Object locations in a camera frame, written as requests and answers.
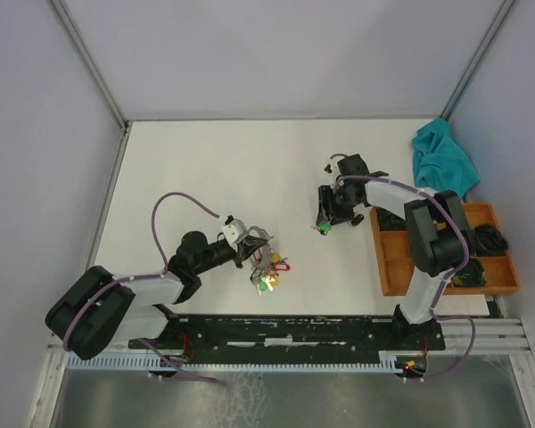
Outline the metal keyring with coloured keys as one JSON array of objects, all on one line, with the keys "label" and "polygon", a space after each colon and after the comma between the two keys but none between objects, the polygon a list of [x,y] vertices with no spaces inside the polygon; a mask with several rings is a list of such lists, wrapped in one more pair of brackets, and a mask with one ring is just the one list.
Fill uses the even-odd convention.
[{"label": "metal keyring with coloured keys", "polygon": [[271,240],[264,248],[263,260],[253,261],[251,259],[251,276],[250,281],[255,287],[259,296],[267,292],[272,292],[279,285],[279,276],[282,272],[289,272],[291,265],[287,258],[282,257],[271,246]]}]

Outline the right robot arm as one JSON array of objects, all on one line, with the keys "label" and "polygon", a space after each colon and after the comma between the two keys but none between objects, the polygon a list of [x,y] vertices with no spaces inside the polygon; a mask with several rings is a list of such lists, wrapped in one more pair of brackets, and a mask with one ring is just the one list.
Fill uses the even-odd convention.
[{"label": "right robot arm", "polygon": [[325,172],[329,185],[317,189],[315,229],[327,235],[333,226],[358,225],[363,217],[355,209],[376,207],[402,218],[406,224],[410,257],[415,265],[407,293],[392,316],[391,338],[411,349],[424,338],[424,330],[440,318],[435,308],[451,278],[466,267],[475,240],[460,197],[453,191],[418,189],[371,172],[358,154],[336,153]]}]

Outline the green key tag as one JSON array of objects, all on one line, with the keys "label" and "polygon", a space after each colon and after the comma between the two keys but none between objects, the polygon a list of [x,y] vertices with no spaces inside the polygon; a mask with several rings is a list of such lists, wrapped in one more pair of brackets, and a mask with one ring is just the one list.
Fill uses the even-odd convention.
[{"label": "green key tag", "polygon": [[322,225],[313,226],[313,229],[318,231],[321,235],[328,235],[332,229],[332,226],[329,223],[324,223]]}]

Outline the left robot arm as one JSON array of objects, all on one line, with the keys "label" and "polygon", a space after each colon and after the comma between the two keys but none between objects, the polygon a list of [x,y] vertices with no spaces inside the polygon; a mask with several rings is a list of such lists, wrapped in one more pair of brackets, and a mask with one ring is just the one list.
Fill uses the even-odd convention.
[{"label": "left robot arm", "polygon": [[49,309],[45,325],[82,360],[113,343],[138,339],[171,347],[179,326],[167,306],[191,299],[202,286],[201,274],[228,262],[241,268],[270,240],[257,226],[243,231],[225,226],[213,243],[202,232],[186,233],[162,273],[117,278],[93,266]]}]

